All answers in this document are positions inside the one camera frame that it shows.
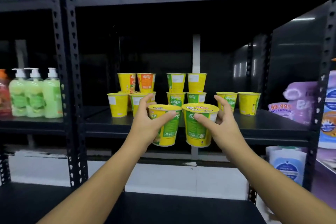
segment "pump dispenser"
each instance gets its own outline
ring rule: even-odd
[[[12,115],[15,117],[27,115],[27,99],[25,95],[26,74],[23,68],[13,68],[16,71],[15,79],[9,84]]]
[[[43,82],[43,96],[45,101],[45,117],[60,118],[63,116],[62,95],[60,80],[57,77],[56,68],[49,67],[48,78]]]
[[[30,78],[26,82],[25,95],[27,97],[27,116],[44,116],[44,99],[42,92],[43,80],[41,79],[38,68],[25,68],[31,70]]]

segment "orange bottle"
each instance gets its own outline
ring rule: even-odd
[[[11,96],[8,88],[9,80],[5,69],[0,69],[0,116],[11,115]]]

